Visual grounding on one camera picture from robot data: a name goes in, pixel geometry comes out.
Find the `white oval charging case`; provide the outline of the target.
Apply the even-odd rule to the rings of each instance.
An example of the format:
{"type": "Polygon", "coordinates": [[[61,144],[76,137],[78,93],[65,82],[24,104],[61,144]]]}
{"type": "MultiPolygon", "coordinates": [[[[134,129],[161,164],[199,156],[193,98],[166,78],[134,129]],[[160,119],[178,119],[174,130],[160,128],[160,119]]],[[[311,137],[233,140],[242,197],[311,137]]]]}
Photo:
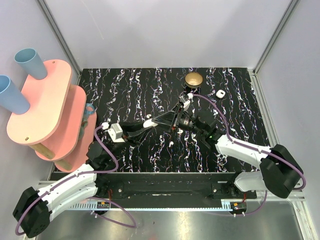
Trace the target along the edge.
{"type": "Polygon", "coordinates": [[[156,127],[158,124],[157,123],[155,123],[155,122],[153,122],[153,119],[152,118],[150,118],[150,119],[148,119],[148,120],[146,120],[144,123],[143,123],[143,128],[150,128],[150,127],[156,127]]]}

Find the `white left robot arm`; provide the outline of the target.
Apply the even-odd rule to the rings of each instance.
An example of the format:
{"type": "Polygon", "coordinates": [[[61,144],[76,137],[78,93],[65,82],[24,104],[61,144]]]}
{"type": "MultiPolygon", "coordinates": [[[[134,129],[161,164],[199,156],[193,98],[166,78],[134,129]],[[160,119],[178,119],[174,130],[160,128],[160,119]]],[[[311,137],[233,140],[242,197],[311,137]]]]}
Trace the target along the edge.
{"type": "Polygon", "coordinates": [[[94,130],[98,146],[111,158],[114,167],[107,169],[103,163],[89,161],[62,179],[46,187],[35,190],[27,188],[21,195],[12,215],[17,221],[15,234],[33,238],[45,230],[50,222],[60,213],[73,206],[76,202],[87,198],[103,198],[108,193],[106,183],[98,178],[116,172],[119,163],[110,150],[98,137],[99,130],[106,130],[116,147],[122,147],[130,138],[130,134],[140,136],[156,127],[157,123],[149,119],[138,123],[102,123],[94,130]]]}

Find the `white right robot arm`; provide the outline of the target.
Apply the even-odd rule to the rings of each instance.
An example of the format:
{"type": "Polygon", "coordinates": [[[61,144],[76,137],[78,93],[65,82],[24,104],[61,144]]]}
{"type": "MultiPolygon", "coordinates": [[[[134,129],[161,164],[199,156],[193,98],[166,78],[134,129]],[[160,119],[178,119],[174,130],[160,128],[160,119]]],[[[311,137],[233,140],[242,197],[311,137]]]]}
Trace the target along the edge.
{"type": "Polygon", "coordinates": [[[286,199],[302,179],[303,171],[286,147],[259,146],[228,136],[217,128],[217,120],[188,115],[179,105],[151,119],[152,125],[168,131],[178,129],[196,134],[210,150],[233,157],[257,168],[257,172],[237,173],[227,185],[228,195],[239,198],[248,191],[269,191],[286,199]]]}

